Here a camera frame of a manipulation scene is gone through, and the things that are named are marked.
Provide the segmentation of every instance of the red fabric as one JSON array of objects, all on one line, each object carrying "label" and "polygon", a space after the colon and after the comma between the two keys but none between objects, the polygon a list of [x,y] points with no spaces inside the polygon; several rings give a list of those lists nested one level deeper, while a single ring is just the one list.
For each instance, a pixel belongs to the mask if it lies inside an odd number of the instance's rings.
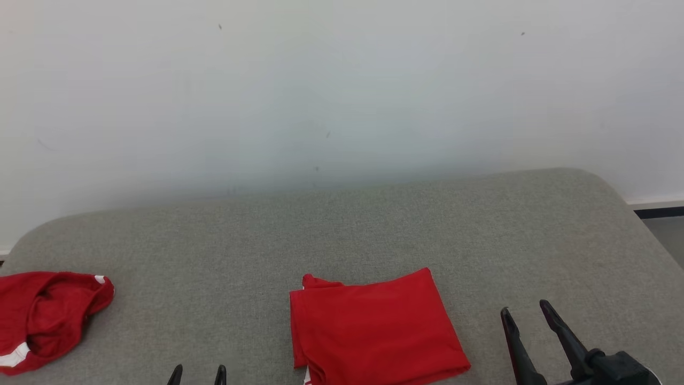
[{"label": "red fabric", "polygon": [[30,349],[15,367],[0,373],[36,370],[63,356],[81,340],[88,316],[106,308],[114,285],[93,275],[31,272],[0,277],[0,356],[23,342]]},{"label": "red fabric", "polygon": [[302,281],[292,345],[313,385],[420,385],[470,369],[429,269],[365,286]]}]

